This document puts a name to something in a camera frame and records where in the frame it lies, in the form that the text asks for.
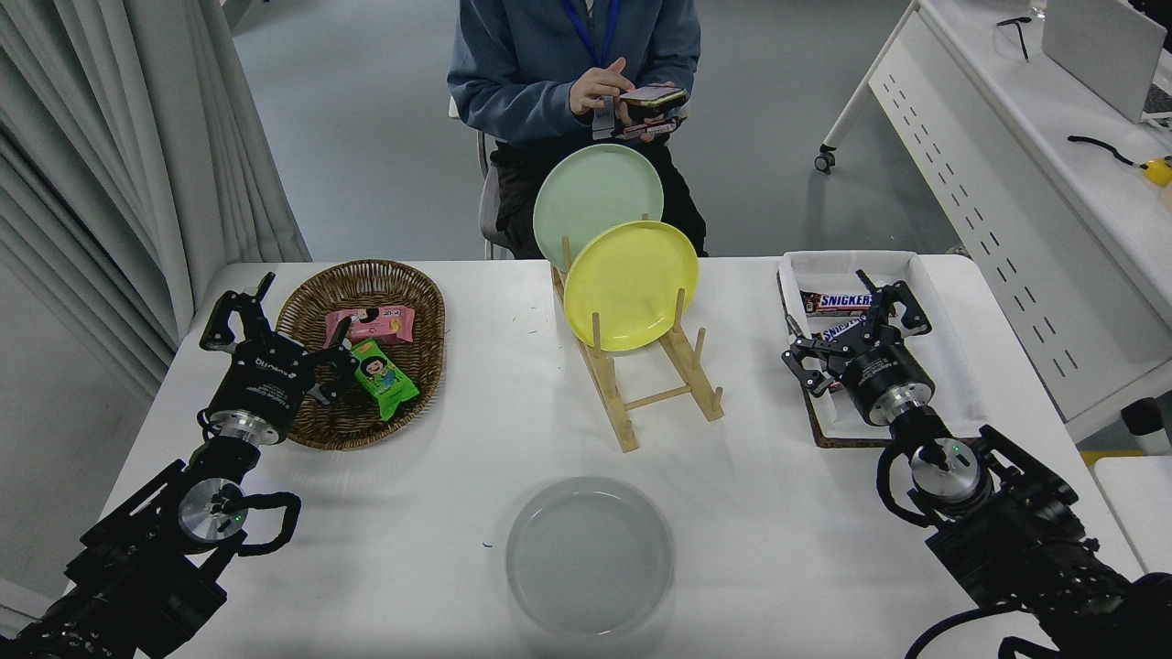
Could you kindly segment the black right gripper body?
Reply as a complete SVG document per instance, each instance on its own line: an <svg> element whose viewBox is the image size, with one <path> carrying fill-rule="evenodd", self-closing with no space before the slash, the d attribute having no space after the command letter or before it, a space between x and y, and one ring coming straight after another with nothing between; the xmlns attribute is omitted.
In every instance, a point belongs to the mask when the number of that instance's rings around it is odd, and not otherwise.
<svg viewBox="0 0 1172 659"><path fill-rule="evenodd" d="M911 408L929 405L935 383L902 342L878 345L841 356L838 380L861 419L890 426Z"/></svg>

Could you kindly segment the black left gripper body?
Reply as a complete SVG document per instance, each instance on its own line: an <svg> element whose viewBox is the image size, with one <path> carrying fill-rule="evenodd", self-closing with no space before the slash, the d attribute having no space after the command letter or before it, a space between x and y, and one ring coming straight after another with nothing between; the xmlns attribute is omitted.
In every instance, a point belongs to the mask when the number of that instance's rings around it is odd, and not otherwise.
<svg viewBox="0 0 1172 659"><path fill-rule="evenodd" d="M289 427L306 393L316 383L309 351L285 335L240 342L211 400L211 417L230 412L261 417L271 427Z"/></svg>

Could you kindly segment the person's left hand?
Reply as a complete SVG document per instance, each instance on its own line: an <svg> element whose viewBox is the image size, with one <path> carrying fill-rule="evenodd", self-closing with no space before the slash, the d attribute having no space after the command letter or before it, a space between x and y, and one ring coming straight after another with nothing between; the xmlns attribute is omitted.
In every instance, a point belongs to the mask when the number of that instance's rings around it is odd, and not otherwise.
<svg viewBox="0 0 1172 659"><path fill-rule="evenodd" d="M648 107L624 102L631 124L619 121L611 138L639 140L642 136L657 136L673 133L682 125L689 115L689 103L672 102L660 107Z"/></svg>

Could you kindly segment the person's right hand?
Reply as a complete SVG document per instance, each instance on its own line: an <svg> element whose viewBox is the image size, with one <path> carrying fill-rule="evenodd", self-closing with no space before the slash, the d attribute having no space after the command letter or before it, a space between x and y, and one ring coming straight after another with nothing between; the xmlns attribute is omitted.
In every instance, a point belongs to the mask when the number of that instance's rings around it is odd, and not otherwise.
<svg viewBox="0 0 1172 659"><path fill-rule="evenodd" d="M604 108L604 98L616 98L625 91L632 91L634 84L624 77L627 57L619 56L606 68L591 68L582 72L580 79L570 84L570 113L575 117L585 116L591 110Z"/></svg>

